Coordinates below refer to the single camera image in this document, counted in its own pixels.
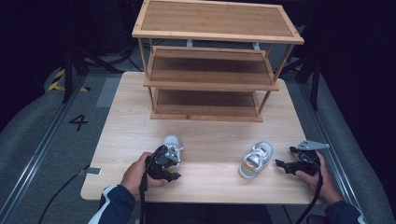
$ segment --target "hand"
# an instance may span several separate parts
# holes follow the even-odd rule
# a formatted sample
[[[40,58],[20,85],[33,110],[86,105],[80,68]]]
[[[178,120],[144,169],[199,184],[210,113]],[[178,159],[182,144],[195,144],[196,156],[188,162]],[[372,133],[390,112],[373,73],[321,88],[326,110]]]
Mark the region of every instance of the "hand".
[[[343,198],[337,192],[334,185],[332,184],[332,178],[330,177],[329,171],[326,168],[326,162],[323,156],[317,152],[320,160],[320,171],[323,175],[323,186],[321,187],[319,197],[328,205],[337,203]],[[318,185],[318,173],[314,176],[308,175],[303,171],[296,171],[295,173],[300,179],[302,179],[314,192],[317,190]]]
[[[132,165],[126,170],[123,179],[121,181],[121,185],[131,192],[132,195],[138,195],[140,193],[139,186],[142,181],[143,173],[146,170],[146,158],[150,156],[152,153],[144,152],[138,161],[132,163]],[[162,187],[168,184],[166,179],[153,179],[148,175],[148,187]]]

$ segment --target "sleeve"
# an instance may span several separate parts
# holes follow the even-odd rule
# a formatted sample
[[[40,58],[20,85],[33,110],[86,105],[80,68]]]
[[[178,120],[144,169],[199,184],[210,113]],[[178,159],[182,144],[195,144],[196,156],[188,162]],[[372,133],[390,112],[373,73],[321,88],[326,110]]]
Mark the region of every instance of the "sleeve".
[[[134,209],[134,196],[121,185],[109,186],[103,190],[98,212],[89,224],[128,223]]]
[[[345,201],[330,205],[325,213],[330,224],[365,224],[361,211]]]

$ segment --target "shelf tier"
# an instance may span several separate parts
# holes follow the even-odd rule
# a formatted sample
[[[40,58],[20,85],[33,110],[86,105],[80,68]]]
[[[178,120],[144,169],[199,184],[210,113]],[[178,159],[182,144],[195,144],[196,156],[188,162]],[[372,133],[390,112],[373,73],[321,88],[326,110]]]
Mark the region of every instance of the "shelf tier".
[[[143,86],[191,91],[279,91],[264,50],[154,47]]]
[[[151,119],[263,122],[255,91],[175,91],[156,89]]]

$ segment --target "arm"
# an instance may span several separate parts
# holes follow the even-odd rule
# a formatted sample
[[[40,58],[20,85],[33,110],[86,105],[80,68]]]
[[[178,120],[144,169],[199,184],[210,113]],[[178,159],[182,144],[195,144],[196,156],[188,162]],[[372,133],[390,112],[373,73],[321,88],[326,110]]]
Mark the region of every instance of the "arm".
[[[332,178],[329,171],[326,168],[326,161],[323,156],[318,153],[320,160],[320,171],[323,175],[323,186],[320,190],[319,197],[329,205],[326,208],[326,217],[331,224],[352,224],[352,223],[364,223],[361,212],[352,204],[346,203],[341,195],[337,192],[334,185],[332,184]],[[313,191],[316,190],[318,185],[318,173],[314,176],[308,175],[303,171],[297,171],[295,173],[300,179],[302,179]]]
[[[134,209],[134,196],[140,193],[140,182],[146,170],[145,160],[149,155],[149,152],[143,153],[128,168],[119,185],[110,186],[103,191],[99,211],[92,217],[90,224],[128,223]],[[149,188],[165,186],[167,183],[167,180],[155,180],[148,176]]]

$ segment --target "gray carpet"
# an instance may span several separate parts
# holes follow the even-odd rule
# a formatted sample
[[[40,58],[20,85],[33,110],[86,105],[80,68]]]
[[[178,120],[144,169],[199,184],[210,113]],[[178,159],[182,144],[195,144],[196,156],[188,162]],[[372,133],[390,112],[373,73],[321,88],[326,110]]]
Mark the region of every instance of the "gray carpet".
[[[184,45],[185,42],[163,41],[161,44]],[[236,43],[196,41],[194,45],[251,49],[250,44]],[[280,61],[280,52],[283,48],[284,46],[273,48],[270,58],[272,64]],[[117,57],[114,55],[104,59],[111,60]],[[140,68],[143,67],[138,48],[134,48],[131,59]],[[115,66],[125,71],[137,71],[128,61]],[[49,76],[46,89],[56,72],[54,71]],[[289,73],[283,78],[286,79],[290,96],[307,139],[323,141],[318,122],[314,120],[314,117],[319,117],[332,141],[332,150],[335,151],[342,164],[367,223],[395,223],[382,185],[362,155],[323,78],[319,86],[318,112],[312,112],[310,104],[306,102],[309,83],[297,84],[293,79],[294,76],[294,73]],[[83,79],[82,86],[90,87],[91,90],[76,92],[63,119],[60,120],[58,129],[51,138],[45,159],[39,166],[29,188],[23,194],[15,212],[10,216],[9,223],[37,223],[50,197],[70,177],[90,164],[119,81],[120,75],[109,74],[100,67],[92,68],[89,75]],[[26,106],[0,133],[1,204],[6,202],[24,166],[35,155],[35,150],[62,105],[63,94],[62,91],[46,91],[45,95]],[[78,125],[69,121],[79,115],[84,115],[84,120],[88,123],[81,125],[78,131]],[[80,197],[82,184],[82,176],[72,181],[54,200],[43,223],[87,223],[96,212],[98,202],[85,201]],[[305,207],[306,205],[286,206],[293,222],[298,219]],[[324,208],[325,205],[317,205],[311,214],[323,215]],[[281,205],[269,205],[268,210],[275,224],[289,223]],[[139,206],[134,210],[134,220],[138,218],[138,211]]]

